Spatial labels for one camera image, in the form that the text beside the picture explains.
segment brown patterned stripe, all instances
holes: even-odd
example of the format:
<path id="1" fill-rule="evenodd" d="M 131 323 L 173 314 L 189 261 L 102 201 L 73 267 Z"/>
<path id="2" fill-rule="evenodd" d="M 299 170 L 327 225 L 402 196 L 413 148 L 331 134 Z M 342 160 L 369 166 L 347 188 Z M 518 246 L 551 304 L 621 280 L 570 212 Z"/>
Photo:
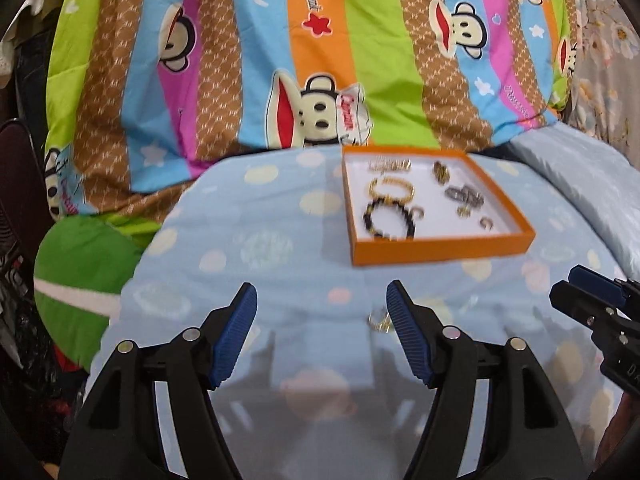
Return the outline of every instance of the brown patterned stripe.
<path id="1" fill-rule="evenodd" d="M 200 0 L 200 25 L 196 156 L 215 161 L 238 152 L 241 62 L 233 0 Z"/>
<path id="2" fill-rule="evenodd" d="M 98 26 L 78 107 L 74 163 L 85 197 L 100 212 L 132 200 L 122 97 L 142 0 L 100 0 Z"/>
<path id="3" fill-rule="evenodd" d="M 151 195 L 131 195 L 117 212 L 122 216 L 147 218 L 161 224 L 193 182 L 165 187 Z"/>
<path id="4" fill-rule="evenodd" d="M 539 126 L 544 126 L 546 120 L 542 113 L 546 110 L 546 101 L 540 92 L 540 86 L 536 78 L 536 69 L 531 59 L 527 41 L 524 39 L 522 24 L 520 22 L 520 2 L 519 0 L 509 0 L 509 17 L 507 19 L 507 29 L 513 43 L 514 58 L 513 72 L 516 81 L 519 83 L 524 97 L 537 112 L 536 120 Z"/>
<path id="5" fill-rule="evenodd" d="M 571 37 L 571 47 L 578 42 L 578 8 L 575 0 L 564 0 L 566 12 L 569 17 L 569 30 Z M 571 92 L 571 84 L 574 79 L 574 73 L 569 71 L 566 77 L 567 93 Z"/>
<path id="6" fill-rule="evenodd" d="M 429 26 L 431 0 L 400 0 L 404 23 L 414 44 L 415 62 L 424 82 L 422 109 L 443 148 L 473 151 L 491 145 L 492 129 L 469 99 L 466 78 L 455 58 L 442 56 Z"/>

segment white star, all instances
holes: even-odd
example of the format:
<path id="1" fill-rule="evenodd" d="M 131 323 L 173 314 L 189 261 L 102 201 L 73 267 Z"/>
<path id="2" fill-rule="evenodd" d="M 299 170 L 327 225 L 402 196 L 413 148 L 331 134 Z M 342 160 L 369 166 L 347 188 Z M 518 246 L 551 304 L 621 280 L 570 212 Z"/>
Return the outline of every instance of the white star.
<path id="1" fill-rule="evenodd" d="M 494 89 L 491 88 L 491 84 L 485 83 L 479 77 L 476 77 L 476 81 L 474 84 L 476 85 L 476 88 L 478 89 L 478 92 L 480 92 L 481 96 L 485 96 L 488 94 L 495 95 Z"/>
<path id="2" fill-rule="evenodd" d="M 529 30 L 534 38 L 544 38 L 545 29 L 540 27 L 538 24 L 535 24 L 533 27 L 529 27 Z"/>
<path id="3" fill-rule="evenodd" d="M 158 141 L 154 140 L 150 145 L 140 148 L 140 153 L 145 157 L 144 167 L 157 166 L 162 168 L 164 166 L 164 156 L 166 150 L 158 146 Z"/>

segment red star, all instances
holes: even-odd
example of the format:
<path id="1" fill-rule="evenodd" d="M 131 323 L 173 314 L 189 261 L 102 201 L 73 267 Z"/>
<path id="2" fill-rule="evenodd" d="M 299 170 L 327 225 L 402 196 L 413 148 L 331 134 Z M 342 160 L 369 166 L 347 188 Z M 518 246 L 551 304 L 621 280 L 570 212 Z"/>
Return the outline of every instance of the red star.
<path id="1" fill-rule="evenodd" d="M 313 12 L 309 13 L 309 19 L 306 22 L 302 22 L 302 26 L 311 30 L 311 33 L 315 38 L 319 38 L 323 34 L 329 35 L 333 31 L 329 28 L 330 18 L 324 16 L 318 16 Z"/>

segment jewelry tray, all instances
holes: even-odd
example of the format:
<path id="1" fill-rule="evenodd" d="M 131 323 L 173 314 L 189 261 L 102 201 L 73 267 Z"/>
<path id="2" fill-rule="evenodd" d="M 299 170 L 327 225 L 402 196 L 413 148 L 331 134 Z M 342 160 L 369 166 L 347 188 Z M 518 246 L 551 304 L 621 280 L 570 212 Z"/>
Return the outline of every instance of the jewelry tray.
<path id="1" fill-rule="evenodd" d="M 373 171 L 370 162 L 380 158 L 401 162 L 409 159 L 409 171 Z M 441 186 L 433 165 L 441 162 L 449 170 L 449 181 Z M 456 150 L 431 150 L 397 146 L 344 146 L 342 176 L 347 221 L 354 266 L 441 262 L 464 258 L 489 258 L 525 253 L 536 234 L 527 219 L 500 187 L 466 153 Z M 424 210 L 424 218 L 414 212 L 414 238 L 405 238 L 407 225 L 398 209 L 379 206 L 371 214 L 375 228 L 397 240 L 374 237 L 367 231 L 364 213 L 372 202 L 370 183 L 377 178 L 376 192 L 403 197 L 407 189 L 398 184 L 383 184 L 384 177 L 400 178 L 414 187 L 413 199 L 405 207 Z M 463 205 L 448 198 L 445 190 L 470 186 L 484 198 L 480 208 L 461 218 Z M 480 225 L 489 218 L 493 227 Z"/>

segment colorful blanket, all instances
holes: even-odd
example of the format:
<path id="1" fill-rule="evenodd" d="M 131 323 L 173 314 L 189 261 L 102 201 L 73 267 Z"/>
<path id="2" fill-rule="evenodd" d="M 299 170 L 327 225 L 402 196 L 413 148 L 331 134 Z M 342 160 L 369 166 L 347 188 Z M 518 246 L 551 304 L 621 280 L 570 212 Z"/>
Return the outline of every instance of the colorful blanket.
<path id="1" fill-rule="evenodd" d="M 574 0 L 66 0 L 52 208 L 157 228 L 246 148 L 500 144 L 556 120 L 574 63 Z"/>

